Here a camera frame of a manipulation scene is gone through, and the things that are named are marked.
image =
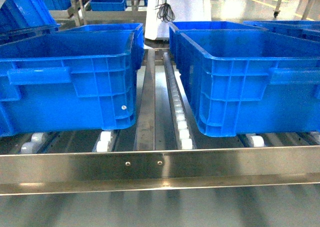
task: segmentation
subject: metal rod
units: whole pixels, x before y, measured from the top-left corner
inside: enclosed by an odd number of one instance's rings
[[[81,23],[80,23],[80,15],[78,12],[77,2],[76,0],[70,0],[70,2],[71,2],[71,7],[74,9],[73,17],[74,17],[75,25],[80,26]]]
[[[134,149],[137,151],[155,150],[155,90],[155,50],[149,49],[134,143]]]
[[[163,53],[163,62],[176,146],[178,150],[196,149],[196,142],[186,116],[186,108],[175,77],[175,71],[167,52]]]
[[[308,18],[310,10],[314,6],[315,2],[316,2],[316,0],[309,0],[308,1],[308,4],[306,5],[304,12],[303,12],[303,15],[302,15],[302,20],[306,20]]]

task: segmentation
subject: floor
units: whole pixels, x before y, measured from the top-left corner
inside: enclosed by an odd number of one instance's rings
[[[241,22],[272,20],[276,1],[215,0],[211,4],[213,20]],[[303,5],[284,2],[278,19],[299,19]],[[320,1],[309,17],[320,20],[319,15]],[[138,75],[139,91],[143,70]],[[161,112],[169,104],[163,66],[157,67],[156,79],[161,93],[156,109]],[[164,126],[164,119],[159,117],[158,124]],[[164,127],[156,135],[172,141],[172,133]],[[123,135],[129,139],[132,133],[128,130]],[[200,135],[195,137],[204,141]],[[157,144],[159,149],[164,145]],[[320,184],[0,197],[0,227],[318,227],[319,216]]]

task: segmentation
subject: white machine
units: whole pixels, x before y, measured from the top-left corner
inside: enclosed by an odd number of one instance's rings
[[[163,40],[169,38],[168,23],[157,17],[158,9],[165,0],[148,0],[145,38]],[[174,15],[174,21],[211,21],[210,0],[167,0]]]

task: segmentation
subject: plastic crate handle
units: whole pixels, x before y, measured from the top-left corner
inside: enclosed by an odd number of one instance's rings
[[[71,83],[70,68],[16,68],[8,70],[8,78],[11,85],[43,85]]]
[[[269,71],[270,85],[320,84],[320,68],[271,68]]]

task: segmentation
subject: electrical cord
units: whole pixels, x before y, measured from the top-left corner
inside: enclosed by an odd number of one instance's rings
[[[176,19],[175,13],[171,9],[170,4],[167,3],[167,0],[164,0],[164,3],[159,4],[155,7],[158,10],[157,18],[163,22],[172,22]]]

